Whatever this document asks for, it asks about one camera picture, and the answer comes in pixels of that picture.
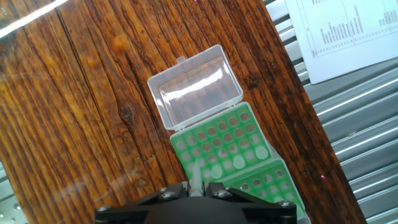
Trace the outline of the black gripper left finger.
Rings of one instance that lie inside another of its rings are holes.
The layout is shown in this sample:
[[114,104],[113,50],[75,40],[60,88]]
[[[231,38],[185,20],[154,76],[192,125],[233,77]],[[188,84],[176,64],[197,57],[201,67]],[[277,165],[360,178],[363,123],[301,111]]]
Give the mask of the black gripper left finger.
[[103,205],[94,211],[94,224],[145,223],[151,209],[165,202],[188,196],[188,182],[171,184],[120,207]]

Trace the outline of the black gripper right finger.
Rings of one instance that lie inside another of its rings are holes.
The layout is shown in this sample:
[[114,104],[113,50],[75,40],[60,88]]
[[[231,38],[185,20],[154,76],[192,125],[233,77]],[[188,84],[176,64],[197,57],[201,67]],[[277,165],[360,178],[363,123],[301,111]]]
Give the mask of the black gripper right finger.
[[226,209],[227,219],[231,221],[237,215],[248,223],[297,224],[297,206],[288,200],[267,202],[220,182],[210,182],[205,196],[226,202],[221,208]]

